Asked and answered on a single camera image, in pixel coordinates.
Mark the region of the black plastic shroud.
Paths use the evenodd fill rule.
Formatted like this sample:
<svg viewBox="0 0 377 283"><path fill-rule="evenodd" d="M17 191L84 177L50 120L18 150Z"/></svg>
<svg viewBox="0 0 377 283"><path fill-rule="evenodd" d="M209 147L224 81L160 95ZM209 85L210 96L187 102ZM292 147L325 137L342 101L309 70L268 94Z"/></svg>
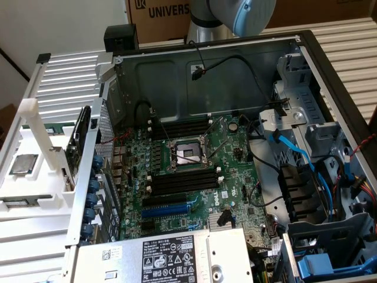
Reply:
<svg viewBox="0 0 377 283"><path fill-rule="evenodd" d="M291 223L320 224L327 219L322 197L308 164L281 165L278 181Z"/></svg>

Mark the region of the long black expansion slot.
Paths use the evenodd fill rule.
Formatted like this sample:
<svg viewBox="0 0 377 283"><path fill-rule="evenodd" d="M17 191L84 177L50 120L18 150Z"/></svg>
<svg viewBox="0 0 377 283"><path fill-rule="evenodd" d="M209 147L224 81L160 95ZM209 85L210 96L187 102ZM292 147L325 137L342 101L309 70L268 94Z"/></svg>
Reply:
<svg viewBox="0 0 377 283"><path fill-rule="evenodd" d="M185 194L172 194L145 198L142 200L142 207L173 205L186 202L187 196Z"/></svg>

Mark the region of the silver power supply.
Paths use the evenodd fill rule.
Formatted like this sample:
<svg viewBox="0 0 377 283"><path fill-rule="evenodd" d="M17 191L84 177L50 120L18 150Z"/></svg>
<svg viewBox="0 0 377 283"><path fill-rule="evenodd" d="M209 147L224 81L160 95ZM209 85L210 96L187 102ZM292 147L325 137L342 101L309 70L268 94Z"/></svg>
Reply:
<svg viewBox="0 0 377 283"><path fill-rule="evenodd" d="M72 283L253 283L242 229L84 246Z"/></svg>

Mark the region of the grey disk bay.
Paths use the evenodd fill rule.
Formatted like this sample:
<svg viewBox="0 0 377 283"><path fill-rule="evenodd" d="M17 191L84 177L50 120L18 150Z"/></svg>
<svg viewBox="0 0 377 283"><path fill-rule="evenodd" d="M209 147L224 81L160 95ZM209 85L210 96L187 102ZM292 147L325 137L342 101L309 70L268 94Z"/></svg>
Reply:
<svg viewBox="0 0 377 283"><path fill-rule="evenodd" d="M291 223L283 234L274 279L282 283L305 283L297 263L306 255L328 254L333 268L363 264L377 255L375 224L368 213L344 221L314 225ZM313 283L377 283L377 272L370 275Z"/></svg>

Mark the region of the open PC case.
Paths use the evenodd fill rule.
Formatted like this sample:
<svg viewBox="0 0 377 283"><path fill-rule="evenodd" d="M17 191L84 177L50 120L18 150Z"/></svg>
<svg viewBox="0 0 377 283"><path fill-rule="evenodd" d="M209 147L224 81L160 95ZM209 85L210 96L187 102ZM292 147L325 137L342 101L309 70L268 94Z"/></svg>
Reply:
<svg viewBox="0 0 377 283"><path fill-rule="evenodd" d="M285 110L289 100L277 96L277 61L296 52L305 57L318 85L326 119L322 124L307 124L302 111ZM258 135L249 138L250 157L262 183L267 213L278 224L269 249L262 251L246 242L253 283L282 283L273 274L283 234L291 224L278 181L283 164L310 166L327 213L323 223L368 213L375 224L372 233L377 235L377 132L368 127L310 31L110 54L109 62L100 62L98 80L100 96L91 106L63 283L72 283L81 247L133 240L120 238L121 198L112 176L111 154L116 134L145 126L153 119L152 109L162 122L244 116L253 123ZM104 159L98 171L92 168L95 155ZM88 223L93 235L83 238L90 179L97 180L100 189L95 193L95 219Z"/></svg>

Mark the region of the plain cardboard box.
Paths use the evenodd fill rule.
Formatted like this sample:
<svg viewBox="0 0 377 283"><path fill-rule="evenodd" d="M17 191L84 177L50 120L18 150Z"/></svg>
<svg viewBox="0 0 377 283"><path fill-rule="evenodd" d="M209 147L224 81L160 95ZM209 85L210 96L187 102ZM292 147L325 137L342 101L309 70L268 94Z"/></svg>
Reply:
<svg viewBox="0 0 377 283"><path fill-rule="evenodd" d="M277 0L268 28L367 18L377 0Z"/></svg>

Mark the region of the black graphics card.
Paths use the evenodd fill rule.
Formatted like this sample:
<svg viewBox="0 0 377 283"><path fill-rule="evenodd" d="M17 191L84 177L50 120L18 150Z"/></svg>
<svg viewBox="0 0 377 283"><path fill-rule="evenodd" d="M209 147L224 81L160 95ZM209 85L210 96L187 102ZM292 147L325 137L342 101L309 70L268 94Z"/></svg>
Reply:
<svg viewBox="0 0 377 283"><path fill-rule="evenodd" d="M80 161L83 155L90 119L91 107L84 106L80 111L65 151L68 168L71 174L70 183L72 189L75 185L75 178L78 173Z"/></svg>

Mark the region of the white parts rack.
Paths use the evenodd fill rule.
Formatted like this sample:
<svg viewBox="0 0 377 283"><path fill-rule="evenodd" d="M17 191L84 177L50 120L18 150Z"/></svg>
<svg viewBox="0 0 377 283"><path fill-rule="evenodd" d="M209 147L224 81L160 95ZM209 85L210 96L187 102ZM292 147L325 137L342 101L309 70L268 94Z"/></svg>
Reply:
<svg viewBox="0 0 377 283"><path fill-rule="evenodd" d="M65 158L67 134L48 134L39 114L38 101L21 101L0 150L0 199L37 199L39 206L8 208L0 200L0 222L68 215L75 196ZM17 155L37 154L31 174L10 175Z"/></svg>

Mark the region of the silver CPU chip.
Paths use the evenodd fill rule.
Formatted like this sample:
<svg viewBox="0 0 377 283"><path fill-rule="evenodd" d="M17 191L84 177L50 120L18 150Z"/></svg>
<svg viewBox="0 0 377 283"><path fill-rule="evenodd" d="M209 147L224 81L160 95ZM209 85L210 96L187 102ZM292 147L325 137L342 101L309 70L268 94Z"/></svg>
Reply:
<svg viewBox="0 0 377 283"><path fill-rule="evenodd" d="M37 154L17 155L10 169L10 175L27 175L31 174L36 164Z"/></svg>

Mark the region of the green RAM stick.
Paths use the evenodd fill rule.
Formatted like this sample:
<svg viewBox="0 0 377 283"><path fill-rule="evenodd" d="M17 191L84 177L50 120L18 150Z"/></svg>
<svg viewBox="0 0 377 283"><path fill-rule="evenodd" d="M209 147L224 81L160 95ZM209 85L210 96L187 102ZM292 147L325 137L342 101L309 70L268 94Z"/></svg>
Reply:
<svg viewBox="0 0 377 283"><path fill-rule="evenodd" d="M37 199L0 199L8 208L24 208L39 206Z"/></svg>

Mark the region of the silver drive cage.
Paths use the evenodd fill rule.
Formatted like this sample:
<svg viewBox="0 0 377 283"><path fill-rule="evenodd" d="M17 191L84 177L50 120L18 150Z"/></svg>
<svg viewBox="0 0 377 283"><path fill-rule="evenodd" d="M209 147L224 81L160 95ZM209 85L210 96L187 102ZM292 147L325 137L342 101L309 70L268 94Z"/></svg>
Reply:
<svg viewBox="0 0 377 283"><path fill-rule="evenodd" d="M280 99L287 98L285 110L295 113L302 111L307 124L322 124L326 121L319 105L318 85L305 57L290 53L277 61L279 78L275 89Z"/></svg>

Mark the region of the CPU socket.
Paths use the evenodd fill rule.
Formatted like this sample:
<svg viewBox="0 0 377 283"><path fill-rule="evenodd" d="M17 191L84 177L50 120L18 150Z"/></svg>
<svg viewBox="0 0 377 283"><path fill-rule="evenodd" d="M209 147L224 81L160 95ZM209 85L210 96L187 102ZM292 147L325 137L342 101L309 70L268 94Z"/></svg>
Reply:
<svg viewBox="0 0 377 283"><path fill-rule="evenodd" d="M207 139L204 135L172 139L166 142L168 165L171 173L204 170L212 167Z"/></svg>

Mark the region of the green motherboard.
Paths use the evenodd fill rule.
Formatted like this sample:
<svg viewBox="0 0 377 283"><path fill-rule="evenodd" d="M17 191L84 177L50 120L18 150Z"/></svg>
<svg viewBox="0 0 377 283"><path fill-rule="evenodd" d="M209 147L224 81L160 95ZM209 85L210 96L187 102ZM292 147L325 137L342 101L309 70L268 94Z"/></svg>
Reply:
<svg viewBox="0 0 377 283"><path fill-rule="evenodd" d="M267 201L262 197L262 183L255 163L250 157L249 138L257 137L253 123L244 116L208 116L210 127L204 134L210 140L210 151L227 139L227 143L210 159L218 174L215 189L198 190L185 194L188 214L159 218L142 218L142 200L155 197L151 190L153 175L172 174L166 171L168 154L167 138L154 140L151 127L138 126L119 131L114 139L111 154L112 176L121 198L120 238L136 239L175 232L209 229L210 214L229 209L235 218L235 228L243 230L246 242L259 250L267 250L271 239L277 235L278 224L267 213ZM229 130L231 122L238 131ZM156 229L142 231L140 223L154 221Z"/></svg>

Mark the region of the silver finned heatsink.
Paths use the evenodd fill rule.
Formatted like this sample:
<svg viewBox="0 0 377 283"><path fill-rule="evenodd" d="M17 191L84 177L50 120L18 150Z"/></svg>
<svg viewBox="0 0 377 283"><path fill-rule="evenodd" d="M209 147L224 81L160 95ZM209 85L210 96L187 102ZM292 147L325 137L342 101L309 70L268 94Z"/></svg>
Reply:
<svg viewBox="0 0 377 283"><path fill-rule="evenodd" d="M236 227L235 218L229 209L221 213L209 215L208 226L211 232L234 229Z"/></svg>

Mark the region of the black box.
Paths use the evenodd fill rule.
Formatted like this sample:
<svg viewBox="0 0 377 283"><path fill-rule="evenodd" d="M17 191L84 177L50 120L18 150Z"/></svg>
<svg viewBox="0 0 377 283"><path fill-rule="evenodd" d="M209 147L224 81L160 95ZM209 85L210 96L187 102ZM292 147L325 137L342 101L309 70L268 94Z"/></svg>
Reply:
<svg viewBox="0 0 377 283"><path fill-rule="evenodd" d="M104 33L104 45L106 52L112 52L114 55L138 50L136 25L124 24L107 27Z"/></svg>

